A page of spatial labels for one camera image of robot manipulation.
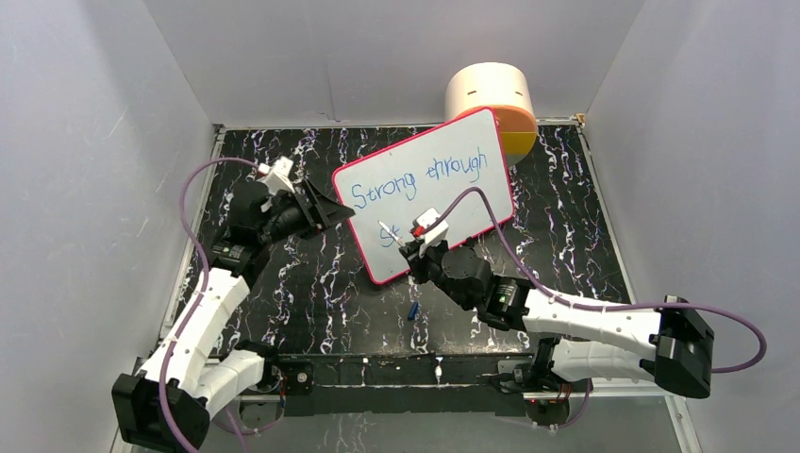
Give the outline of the white whiteboard marker pen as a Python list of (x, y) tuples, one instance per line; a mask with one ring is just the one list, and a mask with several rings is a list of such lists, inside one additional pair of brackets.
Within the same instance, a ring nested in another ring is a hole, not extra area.
[(403, 246), (405, 244), (402, 237), (399, 235), (399, 230), (394, 226), (388, 226), (386, 223), (382, 221), (378, 221), (380, 226), (379, 232), (379, 239), (380, 245), (383, 248), (388, 248), (391, 244), (395, 244), (397, 246)]

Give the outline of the blue marker cap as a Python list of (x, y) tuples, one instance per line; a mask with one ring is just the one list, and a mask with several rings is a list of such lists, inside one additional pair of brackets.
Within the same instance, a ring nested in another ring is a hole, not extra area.
[(414, 302), (411, 305), (411, 308), (410, 308), (410, 310), (408, 312), (408, 315), (407, 315), (407, 319), (409, 321), (414, 321), (416, 319), (416, 316), (417, 316), (417, 314), (419, 312), (419, 308), (420, 308), (420, 304), (418, 302)]

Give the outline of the pink-framed whiteboard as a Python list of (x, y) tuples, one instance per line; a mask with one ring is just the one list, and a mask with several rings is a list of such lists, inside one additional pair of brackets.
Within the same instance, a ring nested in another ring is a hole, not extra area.
[(395, 244), (380, 245), (378, 221), (412, 240), (412, 221), (429, 208), (444, 212), (470, 187), (471, 193), (447, 216), (451, 245), (492, 229), (515, 213), (505, 154), (493, 111), (478, 109), (337, 169), (332, 182), (349, 220), (369, 278), (386, 283), (408, 270)]

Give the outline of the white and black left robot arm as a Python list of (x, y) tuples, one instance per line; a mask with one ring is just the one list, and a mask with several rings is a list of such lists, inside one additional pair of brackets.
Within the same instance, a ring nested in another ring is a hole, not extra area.
[(236, 396), (251, 387), (276, 389), (282, 369), (273, 347), (242, 340), (207, 370), (209, 354), (274, 244), (312, 238), (354, 214), (307, 179), (237, 183), (224, 227), (205, 250), (206, 268), (191, 301), (142, 367), (119, 375), (112, 386), (123, 440), (159, 452), (196, 452), (211, 420)]

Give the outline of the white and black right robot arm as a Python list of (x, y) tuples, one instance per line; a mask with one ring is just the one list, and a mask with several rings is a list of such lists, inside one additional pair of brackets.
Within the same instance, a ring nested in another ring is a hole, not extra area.
[(713, 329), (682, 299), (653, 309), (537, 289), (497, 275), (471, 247), (400, 246), (418, 283), (433, 283), (490, 327), (541, 335), (533, 382), (554, 391), (564, 382), (629, 378), (689, 398), (710, 395)]

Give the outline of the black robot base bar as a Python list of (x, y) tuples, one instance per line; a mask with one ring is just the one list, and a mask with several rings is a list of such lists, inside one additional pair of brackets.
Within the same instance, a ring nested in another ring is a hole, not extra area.
[(488, 412), (524, 416), (529, 406), (575, 390), (530, 354), (306, 355), (281, 360), (286, 414)]

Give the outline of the cream and orange cylinder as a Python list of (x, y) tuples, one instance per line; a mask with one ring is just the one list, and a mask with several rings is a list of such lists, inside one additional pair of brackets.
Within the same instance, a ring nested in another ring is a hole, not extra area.
[(447, 122), (490, 108), (500, 133), (505, 162), (515, 166), (538, 139), (538, 123), (524, 73), (501, 62), (481, 62), (459, 70), (444, 95)]

